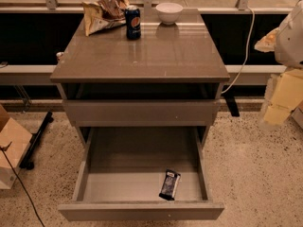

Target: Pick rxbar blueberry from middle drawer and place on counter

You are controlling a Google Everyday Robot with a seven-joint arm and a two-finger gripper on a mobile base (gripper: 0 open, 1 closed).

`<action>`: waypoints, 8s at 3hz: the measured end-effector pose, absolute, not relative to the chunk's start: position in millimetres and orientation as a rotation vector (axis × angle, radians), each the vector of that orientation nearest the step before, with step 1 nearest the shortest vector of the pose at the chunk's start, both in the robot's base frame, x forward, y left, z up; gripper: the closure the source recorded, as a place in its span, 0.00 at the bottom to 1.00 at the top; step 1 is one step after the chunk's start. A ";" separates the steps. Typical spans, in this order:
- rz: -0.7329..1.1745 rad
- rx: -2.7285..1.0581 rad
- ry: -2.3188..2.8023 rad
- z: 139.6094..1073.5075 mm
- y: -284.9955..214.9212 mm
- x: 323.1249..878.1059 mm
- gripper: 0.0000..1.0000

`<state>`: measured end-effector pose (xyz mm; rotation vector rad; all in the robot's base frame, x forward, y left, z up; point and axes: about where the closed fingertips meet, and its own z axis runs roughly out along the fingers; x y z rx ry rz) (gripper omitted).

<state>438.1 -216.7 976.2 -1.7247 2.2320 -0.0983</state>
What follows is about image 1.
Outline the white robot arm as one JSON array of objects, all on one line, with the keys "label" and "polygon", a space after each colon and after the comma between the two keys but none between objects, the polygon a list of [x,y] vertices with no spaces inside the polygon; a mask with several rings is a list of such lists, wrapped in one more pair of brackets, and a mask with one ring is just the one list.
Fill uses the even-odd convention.
[{"label": "white robot arm", "polygon": [[303,0],[254,48],[273,52],[278,63],[286,66],[279,76],[267,82],[260,122],[264,127],[282,125],[303,101]]}]

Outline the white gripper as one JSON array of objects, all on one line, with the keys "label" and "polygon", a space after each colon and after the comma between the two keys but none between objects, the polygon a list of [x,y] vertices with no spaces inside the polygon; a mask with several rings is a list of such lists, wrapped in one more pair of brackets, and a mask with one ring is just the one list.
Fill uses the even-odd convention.
[{"label": "white gripper", "polygon": [[[271,30],[254,48],[259,52],[274,52],[278,28]],[[281,126],[303,101],[303,70],[287,68],[279,76],[272,75],[266,86],[264,102],[260,110],[263,127]]]}]

